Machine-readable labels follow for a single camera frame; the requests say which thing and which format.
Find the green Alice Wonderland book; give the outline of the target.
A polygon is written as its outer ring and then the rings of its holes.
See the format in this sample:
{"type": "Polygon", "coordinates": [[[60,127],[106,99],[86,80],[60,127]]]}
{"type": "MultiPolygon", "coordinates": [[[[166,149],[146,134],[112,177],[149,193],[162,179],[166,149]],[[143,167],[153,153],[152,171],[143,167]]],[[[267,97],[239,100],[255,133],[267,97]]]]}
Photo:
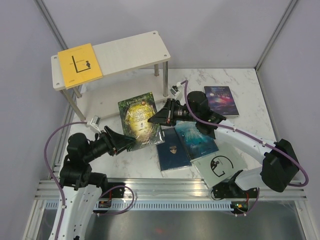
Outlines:
{"type": "Polygon", "coordinates": [[[135,138],[131,152],[165,142],[161,126],[148,122],[157,113],[152,92],[119,101],[117,105],[123,134],[135,138]]]}

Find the navy blue hardcover book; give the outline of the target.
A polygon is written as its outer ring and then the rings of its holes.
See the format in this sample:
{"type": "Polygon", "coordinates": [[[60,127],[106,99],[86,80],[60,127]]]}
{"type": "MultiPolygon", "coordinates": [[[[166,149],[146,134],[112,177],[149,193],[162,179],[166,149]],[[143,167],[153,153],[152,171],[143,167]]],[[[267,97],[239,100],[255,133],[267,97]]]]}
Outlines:
{"type": "Polygon", "coordinates": [[[187,168],[191,166],[187,153],[176,130],[166,128],[162,131],[164,142],[156,146],[161,172],[187,168]]]}

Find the teal ocean cover book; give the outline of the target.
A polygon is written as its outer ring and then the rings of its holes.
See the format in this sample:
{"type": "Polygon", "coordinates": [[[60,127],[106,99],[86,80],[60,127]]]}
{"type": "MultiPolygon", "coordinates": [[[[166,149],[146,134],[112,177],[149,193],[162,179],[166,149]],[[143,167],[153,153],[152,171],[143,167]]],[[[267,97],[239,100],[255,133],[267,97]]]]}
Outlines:
{"type": "Polygon", "coordinates": [[[195,122],[177,121],[174,129],[190,162],[219,150],[211,137],[199,132],[195,122]]]}

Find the yellow Little Prince book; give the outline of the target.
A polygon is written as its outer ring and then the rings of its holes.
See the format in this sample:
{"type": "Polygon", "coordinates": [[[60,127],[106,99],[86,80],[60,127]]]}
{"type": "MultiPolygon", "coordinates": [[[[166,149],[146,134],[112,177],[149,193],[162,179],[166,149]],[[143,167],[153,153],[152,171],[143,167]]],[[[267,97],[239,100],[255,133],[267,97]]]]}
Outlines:
{"type": "Polygon", "coordinates": [[[103,77],[91,43],[57,53],[66,89],[98,80],[103,77]]]}

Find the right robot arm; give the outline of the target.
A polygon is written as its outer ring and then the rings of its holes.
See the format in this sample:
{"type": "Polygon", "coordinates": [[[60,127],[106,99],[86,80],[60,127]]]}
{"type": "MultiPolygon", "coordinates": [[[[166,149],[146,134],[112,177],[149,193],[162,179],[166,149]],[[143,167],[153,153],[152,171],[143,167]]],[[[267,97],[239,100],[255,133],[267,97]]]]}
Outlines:
{"type": "Polygon", "coordinates": [[[169,98],[163,108],[150,117],[148,123],[174,127],[178,121],[195,122],[197,130],[215,140],[221,140],[253,157],[261,167],[238,170],[228,181],[228,191],[240,197],[246,191],[268,187],[282,193],[301,170],[291,143],[285,139],[271,141],[236,128],[226,117],[212,111],[206,94],[191,91],[185,104],[169,98]]]}

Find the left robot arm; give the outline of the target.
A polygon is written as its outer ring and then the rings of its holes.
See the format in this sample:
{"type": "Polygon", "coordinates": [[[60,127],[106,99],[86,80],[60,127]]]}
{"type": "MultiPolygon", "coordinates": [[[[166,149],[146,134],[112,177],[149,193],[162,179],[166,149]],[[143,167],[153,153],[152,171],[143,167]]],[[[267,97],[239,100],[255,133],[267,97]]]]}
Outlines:
{"type": "Polygon", "coordinates": [[[59,190],[50,240],[83,240],[92,214],[114,215],[113,211],[95,211],[98,200],[112,197],[117,190],[128,190],[131,194],[133,190],[124,183],[109,183],[107,175],[93,172],[90,163],[104,154],[113,157],[129,151],[135,143],[135,138],[117,133],[108,126],[97,132],[94,140],[88,140],[81,132],[68,138],[67,154],[59,176],[48,168],[59,190]]]}

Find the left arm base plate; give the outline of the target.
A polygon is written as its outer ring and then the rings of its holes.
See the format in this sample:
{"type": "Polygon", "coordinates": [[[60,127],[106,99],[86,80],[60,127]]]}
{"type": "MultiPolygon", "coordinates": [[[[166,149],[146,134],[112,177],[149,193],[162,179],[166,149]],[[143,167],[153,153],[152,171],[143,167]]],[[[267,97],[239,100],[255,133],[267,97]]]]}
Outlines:
{"type": "Polygon", "coordinates": [[[124,182],[109,182],[106,185],[106,189],[102,190],[102,196],[100,198],[107,200],[123,198],[125,193],[124,185],[124,182]]]}

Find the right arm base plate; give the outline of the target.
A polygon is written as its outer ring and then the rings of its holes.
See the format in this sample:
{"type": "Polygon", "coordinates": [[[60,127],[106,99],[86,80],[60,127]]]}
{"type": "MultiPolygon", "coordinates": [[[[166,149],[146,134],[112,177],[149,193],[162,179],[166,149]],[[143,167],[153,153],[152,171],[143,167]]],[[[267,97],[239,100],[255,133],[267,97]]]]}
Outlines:
{"type": "Polygon", "coordinates": [[[230,186],[227,182],[220,182],[212,187],[211,193],[214,200],[254,199],[258,196],[258,189],[242,190],[237,185],[230,186]]]}

